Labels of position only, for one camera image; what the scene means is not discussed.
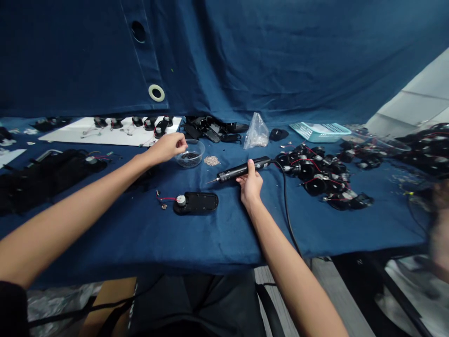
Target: pile of screws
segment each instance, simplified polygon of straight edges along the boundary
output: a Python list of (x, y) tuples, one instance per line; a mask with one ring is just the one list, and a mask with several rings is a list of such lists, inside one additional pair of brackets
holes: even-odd
[(209, 166), (216, 166), (220, 163), (218, 161), (218, 158), (215, 156), (209, 156), (209, 157), (204, 158), (204, 162), (206, 164), (208, 164)]

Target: table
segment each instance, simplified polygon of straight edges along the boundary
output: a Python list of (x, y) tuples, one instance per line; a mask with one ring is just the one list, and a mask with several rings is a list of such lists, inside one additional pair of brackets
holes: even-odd
[[(270, 142), (267, 147), (243, 150), (239, 144), (214, 144), (201, 139), (206, 146), (204, 156), (214, 155), (221, 164), (210, 167), (205, 163), (195, 168), (181, 168), (175, 160), (160, 165), (150, 190), (141, 189), (123, 194), (113, 206), (70, 247), (34, 284), (35, 287), (66, 286), (124, 278), (145, 273), (205, 272), (226, 274), (265, 263), (257, 238), (239, 199), (239, 186), (235, 182), (211, 183), (216, 174), (245, 162), (248, 158), (268, 155), (274, 158), (283, 149), (281, 144), (291, 141), (299, 144), (301, 136), (290, 132), (287, 139)], [(101, 173), (91, 175), (69, 190), (59, 194), (55, 202), (111, 172), (145, 148), (47, 143), (37, 140), (38, 135), (14, 135), (17, 143), (8, 149), (26, 148), (27, 151), (10, 163), (20, 168), (30, 158), (37, 158), (49, 149), (69, 148), (114, 151), (123, 160), (114, 162)], [(27, 141), (36, 142), (26, 145)], [(336, 153), (337, 144), (324, 144), (326, 153)], [(383, 163), (371, 171), (360, 171), (350, 164), (351, 186), (356, 192), (365, 192), (375, 199), (372, 207), (358, 211), (340, 212), (319, 197), (311, 197), (298, 186), (300, 181), (287, 177), (287, 195), (293, 231), (305, 258), (332, 256), (361, 250), (422, 244), (425, 235), (407, 209), (402, 194), (392, 175), (405, 175), (397, 168)], [(287, 229), (281, 172), (274, 166), (261, 171), (264, 179), (261, 198), (273, 218), (291, 242)], [(162, 210), (155, 190), (163, 197), (176, 197), (186, 191), (214, 192), (219, 205), (207, 215), (176, 215), (171, 204)], [(1, 218), (0, 237), (38, 214), (49, 204), (19, 215)]]

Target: person's left hand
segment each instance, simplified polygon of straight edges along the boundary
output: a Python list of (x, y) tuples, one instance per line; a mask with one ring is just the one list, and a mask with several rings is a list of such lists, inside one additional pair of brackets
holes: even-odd
[(148, 158), (152, 165), (157, 165), (186, 152), (187, 147), (186, 137), (183, 133), (169, 133), (163, 135), (156, 144), (142, 155)]

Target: plastic bag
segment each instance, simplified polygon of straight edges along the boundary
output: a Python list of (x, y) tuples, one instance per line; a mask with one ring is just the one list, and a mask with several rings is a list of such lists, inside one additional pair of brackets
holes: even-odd
[(248, 132), (245, 136), (245, 143), (243, 149), (247, 150), (255, 146), (265, 147), (268, 145), (268, 137), (270, 133), (268, 128), (262, 120), (262, 117), (257, 112), (254, 113)]

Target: clear plastic container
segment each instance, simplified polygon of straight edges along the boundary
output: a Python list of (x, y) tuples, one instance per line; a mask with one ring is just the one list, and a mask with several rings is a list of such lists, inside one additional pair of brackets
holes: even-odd
[(372, 143), (378, 148), (383, 149), (391, 157), (412, 150), (408, 145), (404, 144), (403, 142), (387, 137), (375, 138), (372, 141)]
[(195, 167), (203, 161), (203, 154), (206, 151), (206, 147), (199, 140), (187, 139), (186, 142), (188, 145), (187, 151), (177, 155), (175, 157), (176, 161), (182, 167)]
[(361, 125), (346, 125), (346, 127), (351, 130), (351, 134), (348, 136), (343, 136), (343, 140), (352, 141), (356, 144), (371, 143), (375, 135), (371, 134), (367, 128)]

